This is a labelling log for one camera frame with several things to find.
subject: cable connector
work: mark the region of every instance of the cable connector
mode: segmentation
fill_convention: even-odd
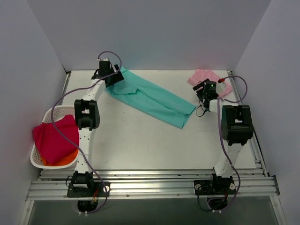
[[[222,83],[222,82],[224,82],[225,81],[225,79],[224,78],[221,78],[221,79],[219,79],[217,82],[218,83]]]

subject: turquoise towel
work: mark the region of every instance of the turquoise towel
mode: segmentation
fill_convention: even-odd
[[[121,68],[124,80],[106,88],[117,100],[150,116],[183,128],[195,106],[173,93]]]

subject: red cloth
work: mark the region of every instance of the red cloth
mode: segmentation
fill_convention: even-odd
[[[78,127],[72,115],[65,116],[55,124],[67,138],[79,145]],[[35,127],[32,133],[37,150],[52,165],[77,149],[55,130],[52,123],[42,123]]]

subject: white table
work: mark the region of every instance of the white table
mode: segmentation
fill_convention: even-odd
[[[187,79],[194,73],[182,71],[133,71],[135,74],[173,92],[192,104],[199,101]],[[72,71],[67,91],[90,85],[94,71]],[[220,77],[226,71],[215,71]],[[66,96],[63,105],[74,105],[86,91]],[[234,100],[230,93],[227,99]],[[134,109],[103,92],[98,107],[101,122],[96,130],[92,165],[102,170],[211,169],[222,154],[217,115],[195,112],[183,129],[173,127]],[[236,168],[255,168],[249,143],[242,149]]]

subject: plastic basket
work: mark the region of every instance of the plastic basket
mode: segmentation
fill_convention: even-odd
[[[75,116],[74,106],[72,106],[72,105],[59,105],[59,106],[55,107],[54,112],[53,112],[54,121],[61,120],[66,115]],[[42,122],[51,123],[51,109],[49,109],[46,112]],[[46,165],[43,164],[41,154],[39,153],[39,151],[36,148],[36,145],[34,144],[33,147],[32,147],[32,150],[31,150],[31,154],[30,154],[30,161],[37,168],[47,169],[47,170],[57,170],[57,169],[65,169],[65,168],[68,168],[68,167],[75,167],[76,163],[77,163],[77,157],[73,160],[73,162],[71,162],[70,164],[67,164],[67,165],[46,166]]]

